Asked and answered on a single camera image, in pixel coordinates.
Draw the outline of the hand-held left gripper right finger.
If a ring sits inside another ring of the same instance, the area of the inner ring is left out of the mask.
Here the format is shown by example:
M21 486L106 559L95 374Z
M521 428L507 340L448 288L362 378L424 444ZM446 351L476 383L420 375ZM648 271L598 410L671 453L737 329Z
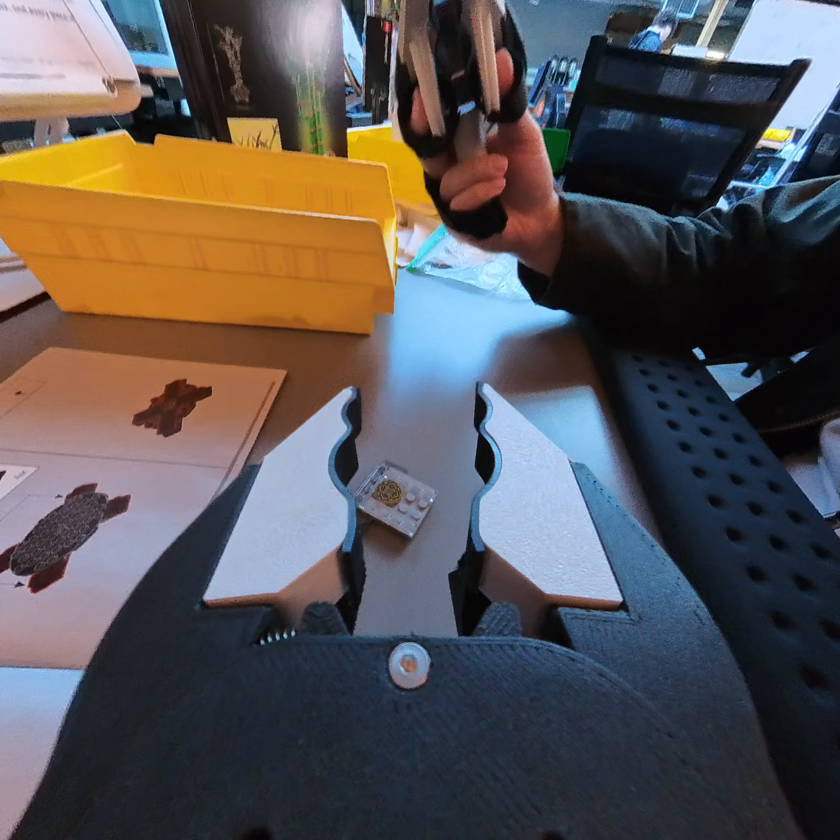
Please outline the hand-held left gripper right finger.
M572 462L485 382L476 384L467 545L449 574L460 636L491 605L515 607L526 636L550 636L558 607L614 613L624 600Z

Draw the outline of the person's torso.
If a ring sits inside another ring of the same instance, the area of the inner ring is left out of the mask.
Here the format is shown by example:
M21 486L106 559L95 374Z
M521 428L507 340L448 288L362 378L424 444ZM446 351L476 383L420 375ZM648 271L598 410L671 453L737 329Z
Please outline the person's torso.
M737 405L813 507L838 532L838 336L742 395Z

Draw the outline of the person's right hand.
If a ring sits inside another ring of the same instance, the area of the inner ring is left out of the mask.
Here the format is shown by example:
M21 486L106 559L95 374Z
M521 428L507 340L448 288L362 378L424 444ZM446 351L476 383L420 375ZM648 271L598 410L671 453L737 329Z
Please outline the person's right hand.
M498 124L481 156L457 161L447 152L421 163L452 214L474 212L496 198L505 209L500 234L476 239L448 226L453 236L489 253L516 256L527 279L551 277L563 244L563 207L542 132L529 112Z

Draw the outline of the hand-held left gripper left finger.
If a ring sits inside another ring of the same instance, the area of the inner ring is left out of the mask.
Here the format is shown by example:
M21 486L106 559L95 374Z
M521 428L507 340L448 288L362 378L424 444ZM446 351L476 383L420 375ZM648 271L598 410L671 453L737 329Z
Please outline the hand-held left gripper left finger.
M343 389L263 459L216 570L207 607L269 606L298 629L312 603L355 628L365 580L349 484L358 468L361 393Z

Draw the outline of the black perforated pad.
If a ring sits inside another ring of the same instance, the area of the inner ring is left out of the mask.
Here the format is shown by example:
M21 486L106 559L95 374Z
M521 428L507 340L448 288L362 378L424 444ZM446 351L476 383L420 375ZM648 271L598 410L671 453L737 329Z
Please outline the black perforated pad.
M838 540L693 357L592 352L672 559L728 640L809 838L839 836Z

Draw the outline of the person's right forearm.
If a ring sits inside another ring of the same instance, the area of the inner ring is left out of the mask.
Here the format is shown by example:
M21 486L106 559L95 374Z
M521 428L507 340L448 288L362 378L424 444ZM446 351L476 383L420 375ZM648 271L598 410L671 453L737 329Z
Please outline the person's right forearm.
M560 207L559 256L518 268L545 308L711 358L797 354L838 335L837 176L696 217L577 194Z

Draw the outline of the yellow plastic parts bin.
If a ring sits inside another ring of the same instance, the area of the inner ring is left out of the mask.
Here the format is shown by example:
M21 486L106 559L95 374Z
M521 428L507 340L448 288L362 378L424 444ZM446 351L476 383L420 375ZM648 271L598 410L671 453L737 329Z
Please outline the yellow plastic parts bin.
M2 157L2 240L63 312L369 334L396 223L378 162L125 132Z
M390 123L347 129L346 135L349 158L385 165L396 205L425 207L434 213L420 161L402 140L394 137Z

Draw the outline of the grey desk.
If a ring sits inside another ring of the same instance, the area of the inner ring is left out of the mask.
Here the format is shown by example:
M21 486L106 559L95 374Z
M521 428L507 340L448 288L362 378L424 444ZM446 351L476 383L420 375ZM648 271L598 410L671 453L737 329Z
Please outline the grey desk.
M524 636L458 637L448 575L483 487L476 380L572 392L594 372L568 319L402 274L370 336L61 313L2 324L2 378L42 350L287 370L257 446L350 386L339 483L395 460L438 491L403 546L354 534L342 608L266 641L279 607L203 593L257 466L178 537L106 632L15 838L657 838L677 755L666 725L591 657Z

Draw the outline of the narrow black box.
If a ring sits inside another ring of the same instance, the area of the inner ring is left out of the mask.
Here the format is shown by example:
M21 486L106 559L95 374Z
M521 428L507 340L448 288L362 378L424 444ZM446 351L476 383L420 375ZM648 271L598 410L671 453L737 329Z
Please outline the narrow black box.
M393 1L364 3L364 110L374 126L391 120L396 6Z

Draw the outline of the wooden clipboard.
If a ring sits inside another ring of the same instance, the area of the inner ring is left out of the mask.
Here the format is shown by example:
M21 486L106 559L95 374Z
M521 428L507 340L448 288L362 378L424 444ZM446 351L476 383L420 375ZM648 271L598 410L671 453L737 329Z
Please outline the wooden clipboard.
M2 121L27 121L50 117L87 118L120 115L135 110L141 100L139 73L108 11L99 1L67 1L91 46L112 76L112 98L45 98L2 100Z

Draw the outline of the black toy set box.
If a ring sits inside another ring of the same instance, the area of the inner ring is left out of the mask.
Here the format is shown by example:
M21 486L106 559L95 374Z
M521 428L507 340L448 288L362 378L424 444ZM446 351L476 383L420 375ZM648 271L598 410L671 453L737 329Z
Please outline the black toy set box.
M340 1L163 1L199 140L346 157Z

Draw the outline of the printed instruction sheet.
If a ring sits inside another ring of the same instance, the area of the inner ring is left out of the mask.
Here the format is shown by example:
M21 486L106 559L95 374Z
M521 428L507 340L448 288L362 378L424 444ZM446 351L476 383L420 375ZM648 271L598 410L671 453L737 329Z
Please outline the printed instruction sheet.
M112 98L116 91L65 2L1 2L2 100Z

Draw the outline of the instruction booklet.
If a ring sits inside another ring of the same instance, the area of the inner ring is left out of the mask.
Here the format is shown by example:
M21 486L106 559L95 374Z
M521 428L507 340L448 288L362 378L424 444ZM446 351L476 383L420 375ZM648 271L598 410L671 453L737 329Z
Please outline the instruction booklet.
M114 617L238 476L286 375L50 348L2 383L2 838Z

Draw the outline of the crumpled clear plastic bag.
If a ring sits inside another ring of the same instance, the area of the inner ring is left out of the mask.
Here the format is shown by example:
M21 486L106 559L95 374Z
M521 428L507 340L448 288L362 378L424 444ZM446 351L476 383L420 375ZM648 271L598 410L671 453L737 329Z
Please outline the crumpled clear plastic bag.
M419 277L458 283L479 293L530 302L508 254L488 253L449 233L425 206L396 206L397 266Z

